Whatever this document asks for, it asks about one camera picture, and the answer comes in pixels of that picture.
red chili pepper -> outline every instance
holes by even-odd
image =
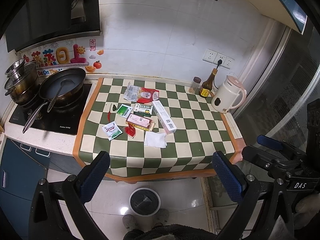
[[[112,104],[110,104],[110,108],[109,108],[109,112],[108,112],[108,121],[110,122],[110,115],[111,115],[111,106]]]

blue cabinet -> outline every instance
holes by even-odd
[[[295,0],[280,0],[283,6],[287,9],[300,33],[303,33],[307,22],[307,15]]]
[[[28,237],[31,201],[0,190],[0,206],[20,237]]]
[[[31,147],[27,144],[23,144],[14,140],[11,140],[20,150],[22,150],[25,154],[32,157],[36,162],[39,162],[44,167],[48,168],[50,163],[50,155],[51,153],[45,150],[37,149]]]
[[[27,200],[33,199],[38,181],[47,177],[47,168],[39,162],[39,158],[33,158],[37,154],[31,154],[24,152],[12,140],[6,140],[0,166],[1,190]]]

white napkin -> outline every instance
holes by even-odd
[[[155,132],[146,132],[144,136],[144,145],[157,147],[157,148],[165,148],[167,143],[165,142],[165,133],[155,133]]]

stove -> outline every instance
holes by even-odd
[[[66,107],[53,107],[48,113],[47,106],[44,106],[31,128],[76,135],[91,86],[92,84],[84,84],[79,98]],[[43,100],[37,96],[23,106],[18,105],[9,122],[24,126],[32,112],[42,103]]]

green and white checkered mat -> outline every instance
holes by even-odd
[[[116,121],[123,134],[109,141],[102,130],[108,123],[110,104],[134,106],[134,102],[123,99],[129,82],[160,91],[159,100],[177,126],[175,133],[166,136],[165,149],[144,146],[145,131],[141,129],[136,128],[136,136],[130,138],[124,131],[125,118],[112,110],[110,120]],[[234,148],[220,113],[213,109],[210,101],[211,97],[204,99],[190,94],[188,87],[180,85],[104,78],[85,121],[79,157],[91,163],[101,150],[107,151],[111,157],[108,173],[121,177],[211,169],[215,151],[222,151],[229,159]],[[153,132],[164,132],[155,113],[151,118],[156,123]]]

